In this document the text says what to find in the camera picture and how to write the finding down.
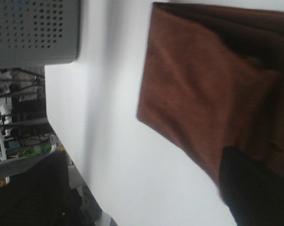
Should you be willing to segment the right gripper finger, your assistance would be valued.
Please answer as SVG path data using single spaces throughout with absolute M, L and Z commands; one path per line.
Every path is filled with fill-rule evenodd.
M 238 149 L 223 149 L 220 191 L 239 226 L 284 226 L 284 178 Z

